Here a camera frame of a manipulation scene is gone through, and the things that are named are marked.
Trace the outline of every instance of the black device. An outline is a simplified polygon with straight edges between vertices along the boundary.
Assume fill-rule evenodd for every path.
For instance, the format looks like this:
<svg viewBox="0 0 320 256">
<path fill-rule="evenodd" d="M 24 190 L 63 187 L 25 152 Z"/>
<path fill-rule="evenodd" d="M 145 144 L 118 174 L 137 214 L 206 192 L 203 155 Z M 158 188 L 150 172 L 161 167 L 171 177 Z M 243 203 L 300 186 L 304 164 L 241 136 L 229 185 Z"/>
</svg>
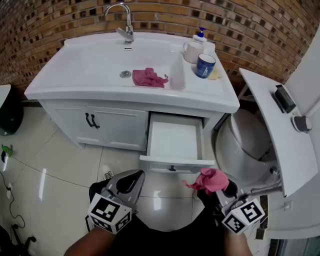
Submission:
<svg viewBox="0 0 320 256">
<path fill-rule="evenodd" d="M 275 93 L 272 95 L 275 103 L 282 113 L 290 113 L 296 107 L 296 104 L 281 84 L 276 85 L 276 88 Z"/>
<path fill-rule="evenodd" d="M 18 225 L 12 225 L 11 226 L 12 230 L 13 230 L 13 234 L 15 236 L 15 240 L 17 245 L 13 244 L 11 242 L 10 236 L 7 233 L 7 231 L 0 226 L 0 256 L 30 256 L 29 252 L 28 252 L 28 248 L 30 245 L 30 242 L 36 242 L 37 240 L 35 239 L 35 237 L 31 236 L 28 237 L 25 244 L 23 244 L 19 237 L 18 234 L 16 232 L 16 229 L 18 229 Z"/>
<path fill-rule="evenodd" d="M 292 116 L 291 122 L 298 132 L 308 133 L 312 129 L 311 121 L 307 116 Z"/>
<path fill-rule="evenodd" d="M 24 117 L 24 109 L 14 89 L 10 88 L 4 102 L 0 102 L 0 136 L 14 134 Z"/>
</svg>

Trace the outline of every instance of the faucet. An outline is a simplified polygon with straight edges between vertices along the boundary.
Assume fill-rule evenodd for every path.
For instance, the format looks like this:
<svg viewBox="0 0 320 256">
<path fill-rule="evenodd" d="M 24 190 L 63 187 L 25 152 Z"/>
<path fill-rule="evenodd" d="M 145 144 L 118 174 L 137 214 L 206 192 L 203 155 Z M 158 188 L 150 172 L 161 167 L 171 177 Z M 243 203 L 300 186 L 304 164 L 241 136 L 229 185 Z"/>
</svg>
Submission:
<svg viewBox="0 0 320 256">
<path fill-rule="evenodd" d="M 128 5 L 126 5 L 124 2 L 113 3 L 113 4 L 109 5 L 105 9 L 104 16 L 107 16 L 109 10 L 112 7 L 115 7 L 115 6 L 122 6 L 126 10 L 126 27 L 125 27 L 125 31 L 123 29 L 121 29 L 120 27 L 118 27 L 115 31 L 117 33 L 119 33 L 121 36 L 123 36 L 124 40 L 126 42 L 132 43 L 134 41 L 134 29 L 133 29 L 132 24 L 131 24 L 131 11 L 130 11 Z"/>
</svg>

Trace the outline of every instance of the cabinet door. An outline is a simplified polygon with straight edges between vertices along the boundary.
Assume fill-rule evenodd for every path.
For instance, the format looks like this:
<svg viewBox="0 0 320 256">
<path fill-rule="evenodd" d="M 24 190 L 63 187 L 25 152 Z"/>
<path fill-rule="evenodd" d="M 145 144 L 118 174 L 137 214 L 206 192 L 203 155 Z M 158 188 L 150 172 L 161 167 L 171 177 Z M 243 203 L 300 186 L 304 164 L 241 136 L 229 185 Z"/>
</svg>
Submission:
<svg viewBox="0 0 320 256">
<path fill-rule="evenodd" d="M 65 129 L 69 130 L 70 136 L 77 142 L 105 145 L 99 130 L 93 125 L 91 113 L 85 106 L 50 105 L 50 108 L 59 115 Z"/>
<path fill-rule="evenodd" d="M 148 112 L 143 110 L 88 106 L 108 147 L 146 150 Z"/>
</svg>

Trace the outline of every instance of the black and white marker cube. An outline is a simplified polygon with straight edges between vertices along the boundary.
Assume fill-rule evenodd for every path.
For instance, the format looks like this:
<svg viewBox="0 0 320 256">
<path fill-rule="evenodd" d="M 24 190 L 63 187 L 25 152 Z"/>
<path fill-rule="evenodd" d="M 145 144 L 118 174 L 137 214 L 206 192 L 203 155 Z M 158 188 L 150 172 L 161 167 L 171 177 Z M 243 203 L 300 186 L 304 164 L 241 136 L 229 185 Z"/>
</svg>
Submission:
<svg viewBox="0 0 320 256">
<path fill-rule="evenodd" d="M 265 216 L 265 212 L 255 198 L 252 201 L 246 202 L 240 207 L 231 210 L 222 223 L 229 230 L 238 235 L 260 220 L 263 216 Z"/>
<path fill-rule="evenodd" d="M 132 209 L 96 193 L 88 215 L 95 226 L 116 234 L 131 221 Z"/>
</svg>

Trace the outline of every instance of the pink cloth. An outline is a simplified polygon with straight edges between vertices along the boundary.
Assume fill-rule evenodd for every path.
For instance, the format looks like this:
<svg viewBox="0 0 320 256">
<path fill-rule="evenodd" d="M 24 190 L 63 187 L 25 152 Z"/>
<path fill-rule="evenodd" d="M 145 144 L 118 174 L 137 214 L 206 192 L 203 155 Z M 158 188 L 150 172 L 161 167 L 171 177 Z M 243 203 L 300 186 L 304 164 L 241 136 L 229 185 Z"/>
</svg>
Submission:
<svg viewBox="0 0 320 256">
<path fill-rule="evenodd" d="M 185 180 L 185 184 L 188 188 L 194 190 L 205 190 L 207 195 L 211 195 L 212 192 L 218 190 L 226 190 L 229 185 L 229 180 L 227 175 L 218 169 L 203 168 L 200 171 L 200 175 L 196 178 L 195 183 L 188 185 Z"/>
<path fill-rule="evenodd" d="M 164 88 L 164 84 L 168 82 L 168 76 L 166 74 L 165 79 L 163 79 L 154 72 L 152 67 L 147 67 L 145 70 L 134 70 L 132 72 L 132 79 L 136 86 L 159 88 Z"/>
</svg>

